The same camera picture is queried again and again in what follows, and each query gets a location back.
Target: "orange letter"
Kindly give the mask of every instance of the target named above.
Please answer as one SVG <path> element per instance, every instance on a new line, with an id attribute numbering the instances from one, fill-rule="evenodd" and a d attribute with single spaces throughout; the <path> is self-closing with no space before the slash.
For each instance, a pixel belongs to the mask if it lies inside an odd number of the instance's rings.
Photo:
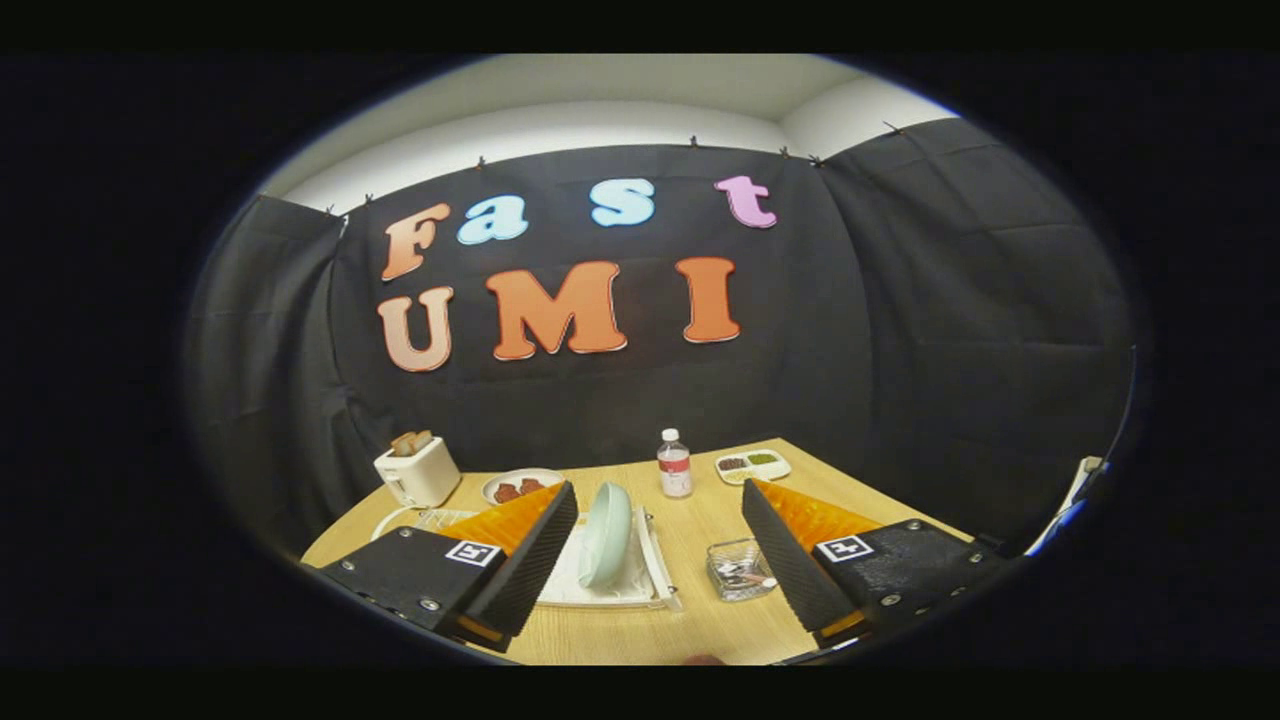
<path id="1" fill-rule="evenodd" d="M 416 247 L 422 250 L 430 247 L 431 241 L 435 240 L 435 220 L 443 220 L 448 217 L 449 206 L 440 202 L 388 225 L 387 234 L 390 236 L 392 241 L 387 247 L 387 269 L 383 270 L 383 282 L 416 270 L 422 264 L 422 256 L 417 254 Z"/>
<path id="2" fill-rule="evenodd" d="M 689 281 L 689 342 L 723 342 L 742 331 L 728 315 L 728 274 L 733 263 L 724 258 L 686 258 L 676 270 Z"/>
<path id="3" fill-rule="evenodd" d="M 498 296 L 498 323 L 502 341 L 493 348 L 498 360 L 525 360 L 538 350 L 525 338 L 525 325 L 552 355 L 559 352 L 570 319 L 573 352 L 611 352 L 627 346 L 627 337 L 618 332 L 613 319 L 613 263 L 580 263 L 573 265 L 552 300 L 529 270 L 498 273 L 485 287 Z"/>
<path id="4" fill-rule="evenodd" d="M 449 359 L 452 342 L 447 302 L 452 297 L 452 287 L 433 287 L 417 296 L 417 301 L 426 307 L 426 328 L 431 332 L 431 345 L 421 351 L 413 350 L 408 340 L 408 309 L 412 302 L 407 297 L 393 297 L 378 306 L 378 314 L 383 316 L 387 354 L 390 355 L 392 363 L 410 373 L 430 373 Z"/>

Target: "wooden table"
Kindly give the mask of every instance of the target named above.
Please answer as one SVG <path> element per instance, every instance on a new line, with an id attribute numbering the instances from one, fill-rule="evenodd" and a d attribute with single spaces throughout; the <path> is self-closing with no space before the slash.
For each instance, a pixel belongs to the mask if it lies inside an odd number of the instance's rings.
<path id="1" fill-rule="evenodd" d="M 773 450 L 791 464 L 791 474 L 778 480 L 791 489 L 883 524 L 920 518 L 966 542 L 973 539 L 781 438 L 694 455 L 694 493 L 681 500 L 662 493 L 657 460 L 561 470 L 577 491 L 580 511 L 590 507 L 600 484 L 609 480 L 630 493 L 632 506 L 643 505 L 654 516 L 658 542 L 684 612 L 539 605 L 500 656 L 526 665 L 678 665 L 695 655 L 714 655 L 730 665 L 765 665 L 815 650 L 813 637 L 800 626 L 781 589 L 730 603 L 719 600 L 707 577 L 708 546 L 751 537 L 741 512 L 742 488 L 721 482 L 714 460 L 756 448 Z M 488 510 L 492 506 L 480 495 L 480 487 L 495 474 L 463 474 L 442 507 Z M 374 491 L 320 536 L 302 562 L 319 568 L 360 548 L 396 507 L 390 491 L 385 487 Z M 406 510 L 388 523 L 387 532 L 412 525 L 417 519 L 416 511 Z"/>

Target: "black curtain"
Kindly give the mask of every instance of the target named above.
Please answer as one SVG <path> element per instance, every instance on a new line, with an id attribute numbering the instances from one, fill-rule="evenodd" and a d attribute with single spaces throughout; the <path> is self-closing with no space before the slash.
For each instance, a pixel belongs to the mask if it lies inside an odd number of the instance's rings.
<path id="1" fill-rule="evenodd" d="M 746 227 L 714 183 L 765 186 L 777 224 Z M 646 178 L 639 225 L 591 220 L 591 187 Z M 518 195 L 529 229 L 462 245 L 466 210 Z M 421 268 L 390 282 L 385 229 L 438 202 Z M 684 340 L 675 264 L 732 260 L 741 336 Z M 627 347 L 540 346 L 498 361 L 494 273 L 548 293 L 575 264 L 620 266 Z M 378 305 L 449 286 L 449 360 L 397 368 Z M 644 460 L 666 427 L 695 452 L 782 436 L 970 533 L 1043 524 L 1084 455 L 1106 451 L 1128 388 L 1126 306 L 1070 202 L 964 120 L 869 141 L 814 167 L 745 150 L 635 146 L 550 152 L 434 178 L 347 218 L 260 199 L 225 233 L 193 304 L 193 411 L 233 507 L 301 553 L 380 480 L 408 430 L 443 436 L 463 470 Z M 701 482 L 718 482 L 701 478 Z"/>
<path id="2" fill-rule="evenodd" d="M 872 318 L 858 478 L 973 534 L 1034 539 L 1128 397 L 1132 319 L 1101 240 L 963 119 L 858 145 L 822 176 Z"/>

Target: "white toaster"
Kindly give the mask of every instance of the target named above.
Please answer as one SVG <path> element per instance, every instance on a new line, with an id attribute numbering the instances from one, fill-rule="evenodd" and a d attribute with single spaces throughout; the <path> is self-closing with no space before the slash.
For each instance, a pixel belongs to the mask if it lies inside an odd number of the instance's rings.
<path id="1" fill-rule="evenodd" d="M 439 436 L 408 457 L 396 457 L 393 452 L 388 450 L 374 460 L 374 469 L 406 507 L 438 507 L 462 482 L 462 473 Z"/>

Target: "clear glass dish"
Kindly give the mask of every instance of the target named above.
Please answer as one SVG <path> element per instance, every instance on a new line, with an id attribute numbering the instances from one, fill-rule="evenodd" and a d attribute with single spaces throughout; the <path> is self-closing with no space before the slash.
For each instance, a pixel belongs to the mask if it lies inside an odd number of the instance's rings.
<path id="1" fill-rule="evenodd" d="M 726 602 L 767 594 L 778 585 L 755 538 L 716 543 L 707 548 L 707 575 Z"/>

